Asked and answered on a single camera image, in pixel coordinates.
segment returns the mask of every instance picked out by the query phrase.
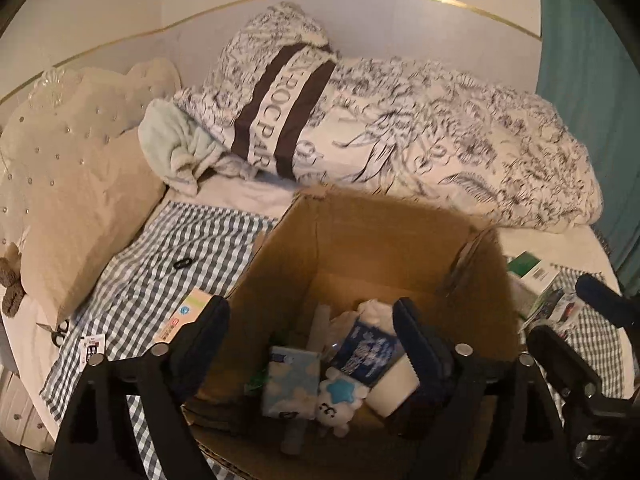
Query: checkered cloth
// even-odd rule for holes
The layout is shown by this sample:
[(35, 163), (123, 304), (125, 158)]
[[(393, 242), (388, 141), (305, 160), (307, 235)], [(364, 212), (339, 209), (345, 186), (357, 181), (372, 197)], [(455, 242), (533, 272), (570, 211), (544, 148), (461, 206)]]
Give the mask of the checkered cloth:
[[(72, 319), (72, 328), (49, 372), (40, 395), (51, 414), (63, 418), (81, 373), (81, 336), (104, 334), (110, 360), (136, 357), (197, 287), (224, 296), (251, 258), (255, 237), (275, 220), (231, 209), (170, 202), (129, 247), (114, 256), (86, 303)], [(184, 258), (193, 263), (174, 269)], [(133, 431), (146, 473), (164, 479), (139, 397), (128, 397)], [(217, 478), (235, 475), (207, 458)]]
[[(552, 288), (562, 288), (565, 293), (575, 292), (575, 282), (584, 274), (582, 270), (552, 264), (560, 271)], [(594, 274), (601, 282), (604, 276)], [(590, 306), (578, 314), (575, 325), (569, 330), (565, 341), (602, 379), (602, 394), (607, 397), (622, 397), (624, 391), (624, 367), (620, 334), (603, 316)], [(564, 401), (549, 387), (560, 412)]]

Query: scissors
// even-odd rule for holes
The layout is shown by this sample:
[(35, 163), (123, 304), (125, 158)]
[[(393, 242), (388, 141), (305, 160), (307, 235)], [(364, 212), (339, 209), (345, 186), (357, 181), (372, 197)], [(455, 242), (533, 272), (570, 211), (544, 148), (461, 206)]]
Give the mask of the scissors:
[(69, 332), (69, 320), (65, 319), (60, 322), (55, 330), (53, 330), (49, 325), (45, 325), (44, 323), (36, 323), (37, 326), (43, 328), (47, 332), (51, 332), (51, 342), (60, 348), (62, 343), (65, 342), (66, 333)]

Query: curtain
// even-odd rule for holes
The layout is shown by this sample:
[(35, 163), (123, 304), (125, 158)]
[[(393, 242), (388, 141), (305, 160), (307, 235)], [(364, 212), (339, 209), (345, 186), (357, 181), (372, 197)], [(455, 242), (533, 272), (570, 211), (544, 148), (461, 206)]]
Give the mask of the curtain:
[(640, 74), (593, 0), (541, 0), (537, 92), (583, 142), (602, 187), (596, 227), (627, 294), (640, 290)]

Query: bed sheet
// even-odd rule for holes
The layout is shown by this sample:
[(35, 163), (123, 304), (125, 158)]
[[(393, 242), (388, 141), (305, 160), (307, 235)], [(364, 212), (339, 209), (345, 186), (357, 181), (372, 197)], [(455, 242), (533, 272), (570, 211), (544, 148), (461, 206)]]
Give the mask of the bed sheet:
[[(195, 197), (169, 190), (148, 222), (151, 222), (171, 200), (227, 207), (280, 218), (289, 208), (296, 189), (296, 184), (265, 173), (260, 174), (253, 181), (215, 174), (201, 182), (200, 190)], [(605, 277), (607, 285), (619, 291), (618, 282), (607, 256), (587, 226), (575, 227), (563, 234), (551, 234), (532, 229), (499, 228), (498, 235), (506, 256), (517, 256), (526, 250), (561, 266), (587, 272), (600, 272)], [(4, 288), (0, 287), (0, 297), (2, 294), (4, 294)], [(49, 333), (36, 325), (37, 322), (46, 324), (44, 313), (27, 296), (18, 314), (12, 319), (3, 316), (3, 320), (22, 382), (44, 425), (55, 439), (58, 434), (58, 425), (39, 395), (49, 370), (58, 357), (58, 349), (52, 344)], [(622, 330), (620, 339), (625, 375), (624, 396), (631, 397), (634, 392), (632, 349), (626, 333)]]

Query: open cardboard box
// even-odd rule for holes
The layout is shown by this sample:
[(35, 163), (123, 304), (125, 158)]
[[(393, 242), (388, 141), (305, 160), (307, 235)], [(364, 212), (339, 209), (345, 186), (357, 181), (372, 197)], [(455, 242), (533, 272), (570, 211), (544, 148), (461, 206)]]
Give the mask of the open cardboard box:
[[(493, 229), (407, 200), (335, 187), (306, 190), (229, 295), (229, 332), (198, 396), (215, 404), (241, 396), (265, 364), (271, 333), (289, 333), (290, 344), (304, 348), (318, 303), (337, 316), (365, 300), (391, 304), (405, 296), (452, 343), (468, 343), (489, 358), (516, 357), (516, 315)], [(321, 438), (310, 423), (296, 458), (279, 451), (284, 425), (258, 417), (245, 438), (197, 426), (193, 432), (214, 458), (260, 480), (399, 479), (417, 452), (417, 443), (388, 434), (366, 405), (344, 439)]]

